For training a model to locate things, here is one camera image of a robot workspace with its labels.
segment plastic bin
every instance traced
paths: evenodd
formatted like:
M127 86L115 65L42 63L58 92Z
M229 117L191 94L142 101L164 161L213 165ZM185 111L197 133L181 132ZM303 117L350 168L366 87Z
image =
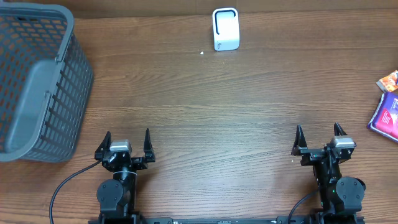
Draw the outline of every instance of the plastic bin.
M93 69L71 12L0 2L0 161L72 158Z

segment orange package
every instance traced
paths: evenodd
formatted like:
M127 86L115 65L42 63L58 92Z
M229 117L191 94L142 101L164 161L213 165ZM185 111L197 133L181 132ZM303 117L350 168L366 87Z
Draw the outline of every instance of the orange package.
M397 80L398 80L398 71L396 70L390 75L380 79L376 84L384 93L387 93L398 89Z

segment perforated basket wall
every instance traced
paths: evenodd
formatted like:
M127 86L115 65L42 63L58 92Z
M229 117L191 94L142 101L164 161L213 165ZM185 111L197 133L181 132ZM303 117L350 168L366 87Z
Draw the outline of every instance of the perforated basket wall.
M0 157L13 153L6 149L5 142L29 70L39 60L52 59L61 66L54 71L58 80L51 92L40 137L20 158L65 161L76 148L93 71L74 33L68 34L68 30L73 30L68 27L73 23L67 22L71 14L55 16L54 11L60 6L18 5L23 10L12 6L9 13L0 11Z

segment wooden table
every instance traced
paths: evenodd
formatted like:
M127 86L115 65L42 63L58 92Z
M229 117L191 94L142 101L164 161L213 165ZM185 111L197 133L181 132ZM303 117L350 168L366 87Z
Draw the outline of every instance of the wooden table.
M94 162L110 130L142 154L146 128L157 162L139 171L147 217L287 215L316 188L290 150L297 124L322 147L339 121L357 142L343 175L367 184L367 223L397 223L397 144L366 129L375 82L398 64L398 9L241 14L241 46L213 50L210 16L76 20L95 83L74 158L0 164L0 223L48 223L57 185ZM55 223L96 218L97 166L66 184ZM297 209L319 207L313 198Z

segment purple package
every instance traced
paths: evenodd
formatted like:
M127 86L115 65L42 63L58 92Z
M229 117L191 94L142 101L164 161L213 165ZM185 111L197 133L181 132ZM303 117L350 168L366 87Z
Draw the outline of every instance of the purple package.
M395 142L398 142L398 96L393 93L385 93L381 96L379 106L368 128Z

